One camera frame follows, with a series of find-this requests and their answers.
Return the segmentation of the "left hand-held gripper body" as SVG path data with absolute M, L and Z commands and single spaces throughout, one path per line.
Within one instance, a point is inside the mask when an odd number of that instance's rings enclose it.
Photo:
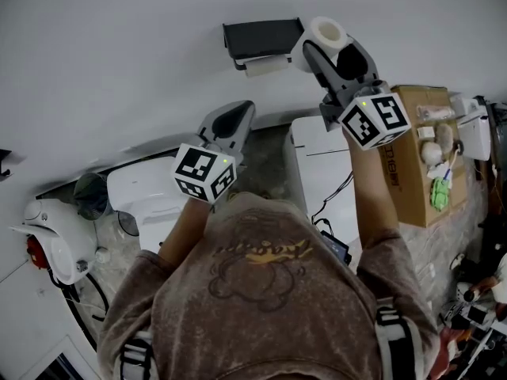
M 183 195 L 215 204 L 231 188 L 243 153 L 226 144 L 192 134 L 179 146 L 171 177 Z

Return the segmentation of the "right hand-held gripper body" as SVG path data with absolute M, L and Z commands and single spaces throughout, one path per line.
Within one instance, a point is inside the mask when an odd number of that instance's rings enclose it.
M 392 143 L 410 130 L 410 118 L 385 81 L 356 83 L 328 93 L 319 105 L 328 131 L 342 127 L 362 149 Z

